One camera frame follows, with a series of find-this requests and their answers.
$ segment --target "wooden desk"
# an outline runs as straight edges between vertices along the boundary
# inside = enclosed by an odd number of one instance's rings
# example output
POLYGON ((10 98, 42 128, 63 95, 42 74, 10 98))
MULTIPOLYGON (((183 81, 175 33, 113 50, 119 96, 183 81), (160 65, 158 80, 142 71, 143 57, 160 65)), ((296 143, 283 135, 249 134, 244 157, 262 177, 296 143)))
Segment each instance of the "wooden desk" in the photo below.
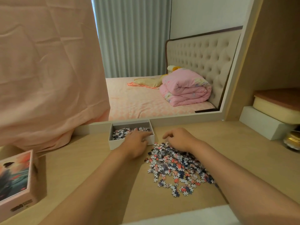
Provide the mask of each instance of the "wooden desk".
MULTIPOLYGON (((181 126, 300 203, 300 154, 240 122, 181 126)), ((174 127, 154 128, 156 140, 162 142, 162 135, 174 127)), ((78 136, 67 146, 46 153, 47 196, 1 225, 38 224, 101 164, 110 152, 107 139, 108 133, 78 136)), ((4 147, 0 159, 16 153, 17 149, 4 147)), ((101 224, 113 225, 226 204, 218 189, 208 183, 197 187, 192 195, 174 198, 170 189, 158 188, 153 182, 145 157, 146 153, 126 164, 114 177, 89 224, 99 224, 99 218, 101 224)))

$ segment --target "left hand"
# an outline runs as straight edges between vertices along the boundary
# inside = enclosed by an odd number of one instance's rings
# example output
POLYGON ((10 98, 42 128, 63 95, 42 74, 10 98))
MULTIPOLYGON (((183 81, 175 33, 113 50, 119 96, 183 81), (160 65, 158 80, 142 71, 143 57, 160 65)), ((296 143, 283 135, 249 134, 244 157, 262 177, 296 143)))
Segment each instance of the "left hand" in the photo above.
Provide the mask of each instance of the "left hand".
POLYGON ((135 159, 145 151, 148 144, 145 138, 151 134, 149 131, 132 131, 126 135, 120 147, 127 152, 130 159, 135 159))

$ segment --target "round container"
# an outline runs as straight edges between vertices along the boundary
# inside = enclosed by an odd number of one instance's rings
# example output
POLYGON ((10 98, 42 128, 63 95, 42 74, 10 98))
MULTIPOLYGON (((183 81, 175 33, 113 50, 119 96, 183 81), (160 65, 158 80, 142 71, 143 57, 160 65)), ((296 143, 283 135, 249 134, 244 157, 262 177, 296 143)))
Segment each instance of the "round container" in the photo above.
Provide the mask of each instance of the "round container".
POLYGON ((300 131, 291 131, 284 138, 283 142, 291 149, 300 151, 300 131))

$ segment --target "white wall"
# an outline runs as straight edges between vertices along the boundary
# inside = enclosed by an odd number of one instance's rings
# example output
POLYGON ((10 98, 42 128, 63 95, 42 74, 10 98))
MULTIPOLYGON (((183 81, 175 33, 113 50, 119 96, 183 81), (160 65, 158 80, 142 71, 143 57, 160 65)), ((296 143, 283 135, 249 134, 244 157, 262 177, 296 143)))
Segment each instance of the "white wall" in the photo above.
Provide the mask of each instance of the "white wall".
POLYGON ((172 0, 170 39, 241 26, 250 0, 172 0))

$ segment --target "upholstered headboard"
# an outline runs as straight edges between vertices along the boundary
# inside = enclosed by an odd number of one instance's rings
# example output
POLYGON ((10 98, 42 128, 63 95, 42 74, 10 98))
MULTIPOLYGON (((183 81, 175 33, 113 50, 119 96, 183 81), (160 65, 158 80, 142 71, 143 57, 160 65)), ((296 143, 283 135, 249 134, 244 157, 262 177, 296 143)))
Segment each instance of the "upholstered headboard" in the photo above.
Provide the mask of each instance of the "upholstered headboard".
POLYGON ((168 65, 184 67, 203 76, 212 85, 209 98, 219 108, 242 26, 192 37, 168 40, 168 65))

